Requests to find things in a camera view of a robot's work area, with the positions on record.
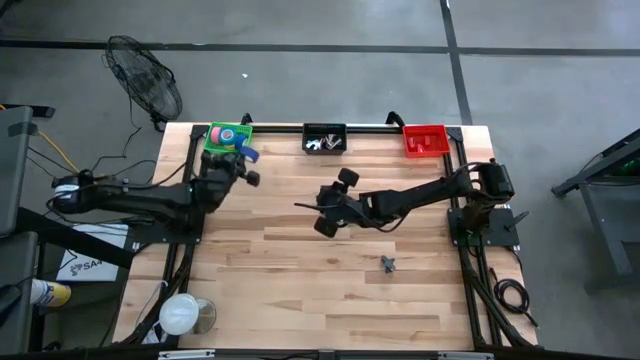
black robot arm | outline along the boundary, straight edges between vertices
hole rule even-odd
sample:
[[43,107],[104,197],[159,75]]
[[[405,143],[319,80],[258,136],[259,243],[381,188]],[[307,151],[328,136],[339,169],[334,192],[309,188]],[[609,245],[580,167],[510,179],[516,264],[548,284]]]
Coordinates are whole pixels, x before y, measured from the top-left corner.
[[[474,172],[478,174],[477,179],[471,178]],[[356,185],[359,175],[342,169],[338,179],[340,181],[331,186],[321,186],[315,206],[295,204],[320,212],[314,228],[327,237],[333,237],[338,228],[348,224],[393,231],[411,210],[456,197],[469,199],[463,209],[461,226],[477,231],[488,224],[489,213],[496,205],[506,203],[514,195],[507,169],[493,159],[488,163],[466,164],[448,177],[404,191],[362,193],[358,200],[348,196],[347,191],[349,186]],[[399,221],[393,228],[383,228],[396,220]]]
[[247,171],[242,154],[212,156],[202,153],[201,173],[188,183],[169,186],[167,179],[156,184],[131,184],[114,176],[95,177],[89,170],[54,180],[55,196],[49,209],[63,214],[78,214],[94,209],[150,216],[171,227],[189,228],[196,213],[212,213],[227,196],[238,178],[258,186],[260,175]]

black mounting plate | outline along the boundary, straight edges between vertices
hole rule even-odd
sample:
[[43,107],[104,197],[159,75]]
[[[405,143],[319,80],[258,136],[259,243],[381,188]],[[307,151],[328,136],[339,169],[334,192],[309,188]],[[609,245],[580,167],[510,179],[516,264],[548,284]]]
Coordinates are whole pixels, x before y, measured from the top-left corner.
[[202,230],[172,231],[159,223],[152,225],[132,226],[135,241],[141,244],[184,244],[197,245],[202,237]]
[[[469,239],[466,230],[461,230],[458,226],[458,219],[462,215],[462,209],[449,209],[447,220],[449,222],[449,233],[454,246],[477,246],[477,237]],[[518,231],[513,225],[513,212],[511,209],[493,209],[489,215],[489,229],[482,235],[484,246],[518,246],[520,239]]]

blue object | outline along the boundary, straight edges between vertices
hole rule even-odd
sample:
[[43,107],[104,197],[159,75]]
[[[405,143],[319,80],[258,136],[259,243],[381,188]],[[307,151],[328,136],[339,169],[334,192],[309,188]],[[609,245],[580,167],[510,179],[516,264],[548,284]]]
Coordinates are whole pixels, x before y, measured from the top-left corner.
[[236,141],[236,133],[232,129],[222,129],[220,131],[220,144],[222,146],[234,145]]
[[253,163],[258,162],[258,159],[260,158],[260,153],[255,151],[255,150],[253,150],[252,148],[250,148],[248,146],[241,147],[240,148],[240,154],[242,154],[245,157],[247,157]]
[[247,140],[247,135],[238,134],[238,136],[236,136],[236,150],[242,149],[246,140]]

white sign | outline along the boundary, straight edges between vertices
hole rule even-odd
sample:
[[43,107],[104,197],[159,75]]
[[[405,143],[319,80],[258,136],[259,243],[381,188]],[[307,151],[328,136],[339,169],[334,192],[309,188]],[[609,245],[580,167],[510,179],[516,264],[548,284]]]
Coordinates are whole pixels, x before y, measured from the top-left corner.
[[[73,228],[119,248],[124,247],[129,231],[129,227],[122,224],[76,225]],[[78,258],[58,271],[57,281],[115,281],[118,274],[116,265],[75,252],[73,255]],[[73,259],[73,255],[70,251],[65,251],[60,266]]]

spray can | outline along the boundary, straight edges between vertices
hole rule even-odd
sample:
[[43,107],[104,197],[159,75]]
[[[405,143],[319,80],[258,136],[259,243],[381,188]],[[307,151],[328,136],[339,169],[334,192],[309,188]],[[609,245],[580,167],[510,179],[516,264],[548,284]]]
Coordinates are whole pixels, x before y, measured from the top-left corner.
[[71,297],[71,288],[52,281],[31,280],[32,305],[59,307],[67,303]]

